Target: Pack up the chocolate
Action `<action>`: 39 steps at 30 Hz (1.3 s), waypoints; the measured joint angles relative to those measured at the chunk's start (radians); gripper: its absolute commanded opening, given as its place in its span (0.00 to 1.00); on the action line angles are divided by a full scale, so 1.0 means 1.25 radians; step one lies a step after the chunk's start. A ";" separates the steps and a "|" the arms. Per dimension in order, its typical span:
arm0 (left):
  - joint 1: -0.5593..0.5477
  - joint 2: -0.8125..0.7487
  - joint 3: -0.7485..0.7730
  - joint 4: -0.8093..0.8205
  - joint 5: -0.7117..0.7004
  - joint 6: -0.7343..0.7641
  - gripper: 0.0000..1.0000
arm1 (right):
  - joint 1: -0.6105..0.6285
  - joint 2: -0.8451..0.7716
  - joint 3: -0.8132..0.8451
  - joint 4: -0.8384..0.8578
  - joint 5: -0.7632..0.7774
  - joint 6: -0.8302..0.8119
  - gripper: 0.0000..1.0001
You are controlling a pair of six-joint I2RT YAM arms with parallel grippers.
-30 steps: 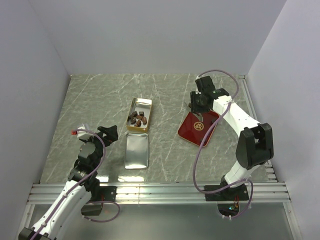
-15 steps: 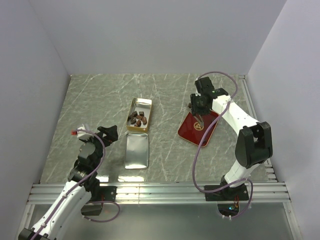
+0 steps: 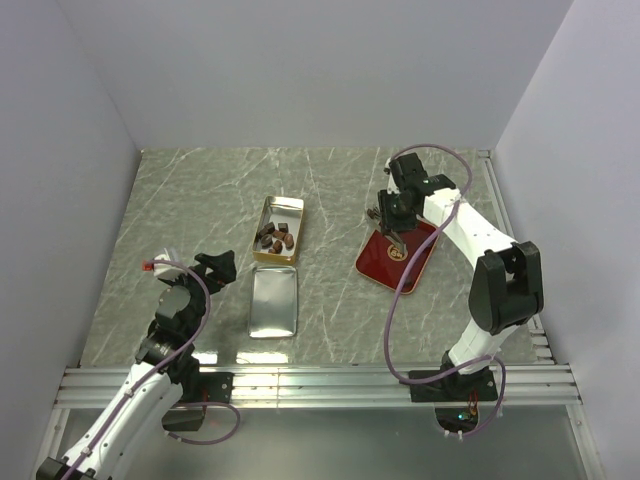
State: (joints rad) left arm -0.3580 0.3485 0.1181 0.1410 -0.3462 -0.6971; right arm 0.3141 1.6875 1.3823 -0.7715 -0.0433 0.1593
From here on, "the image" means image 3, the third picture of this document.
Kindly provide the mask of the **silver tin lid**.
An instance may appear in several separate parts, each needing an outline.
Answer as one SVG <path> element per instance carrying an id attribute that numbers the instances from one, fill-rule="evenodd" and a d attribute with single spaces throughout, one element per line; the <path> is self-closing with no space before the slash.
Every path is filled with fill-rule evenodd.
<path id="1" fill-rule="evenodd" d="M 248 335 L 292 338 L 298 323 L 298 275 L 290 266 L 259 266 L 252 273 Z"/>

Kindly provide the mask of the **metal tweezers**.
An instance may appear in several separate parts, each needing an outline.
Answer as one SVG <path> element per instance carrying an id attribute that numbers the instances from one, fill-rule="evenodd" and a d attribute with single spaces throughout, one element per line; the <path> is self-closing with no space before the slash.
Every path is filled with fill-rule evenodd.
<path id="1" fill-rule="evenodd" d="M 382 218 L 381 218 L 381 213 L 379 211 L 379 209 L 377 207 L 373 207 L 373 208 L 367 208 L 366 211 L 368 209 L 372 209 L 375 211 L 377 218 L 375 220 L 370 219 L 367 215 L 367 221 L 369 222 L 370 226 L 376 230 L 377 232 L 379 232 L 384 238 L 386 238 L 401 254 L 406 254 L 407 253 L 407 247 L 406 244 L 404 242 L 404 240 L 400 237 L 400 235 L 393 231 L 390 230 L 386 227 L 383 226 L 382 223 Z"/>

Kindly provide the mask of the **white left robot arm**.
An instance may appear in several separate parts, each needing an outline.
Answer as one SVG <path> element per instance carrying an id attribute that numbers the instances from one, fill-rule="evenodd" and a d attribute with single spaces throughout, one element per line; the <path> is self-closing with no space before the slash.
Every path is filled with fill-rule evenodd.
<path id="1" fill-rule="evenodd" d="M 199 253 L 185 266 L 163 252 L 144 263 L 165 288 L 121 387 L 89 430 L 60 458 L 45 458 L 38 479 L 120 479 L 156 427 L 176 441 L 196 431 L 209 408 L 231 405 L 233 376 L 202 372 L 194 342 L 211 298 L 237 277 L 235 254 Z"/>

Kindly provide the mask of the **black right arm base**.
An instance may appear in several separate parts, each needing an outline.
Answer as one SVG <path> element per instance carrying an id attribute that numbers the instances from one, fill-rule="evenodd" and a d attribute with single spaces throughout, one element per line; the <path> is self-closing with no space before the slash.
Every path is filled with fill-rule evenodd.
<path id="1" fill-rule="evenodd" d="M 485 367 L 470 375 L 454 373 L 428 384 L 410 384 L 412 403 L 433 403 L 438 426 L 460 440 L 478 433 L 500 411 L 504 386 L 498 387 L 493 372 Z M 481 422 L 481 402 L 495 402 L 494 410 Z"/>

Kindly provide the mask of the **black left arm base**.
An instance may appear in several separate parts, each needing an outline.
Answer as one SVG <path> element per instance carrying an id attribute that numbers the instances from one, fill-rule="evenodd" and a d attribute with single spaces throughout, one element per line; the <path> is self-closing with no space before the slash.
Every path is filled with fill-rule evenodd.
<path id="1" fill-rule="evenodd" d="M 188 403 L 229 404 L 234 374 L 231 372 L 200 373 L 192 386 L 177 404 L 162 418 L 162 427 L 169 432 L 196 432 L 205 420 L 207 406 L 184 407 Z"/>

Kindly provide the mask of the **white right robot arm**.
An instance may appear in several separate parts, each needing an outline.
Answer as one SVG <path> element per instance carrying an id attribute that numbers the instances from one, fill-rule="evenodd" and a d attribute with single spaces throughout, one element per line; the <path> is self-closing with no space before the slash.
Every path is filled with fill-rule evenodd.
<path id="1" fill-rule="evenodd" d="M 465 198 L 465 189 L 443 174 L 429 175 L 415 153 L 397 154 L 386 165 L 388 186 L 378 193 L 379 231 L 397 243 L 421 222 L 445 234 L 473 268 L 471 319 L 444 357 L 443 393 L 462 399 L 475 387 L 504 341 L 544 306 L 541 255 L 495 228 Z"/>

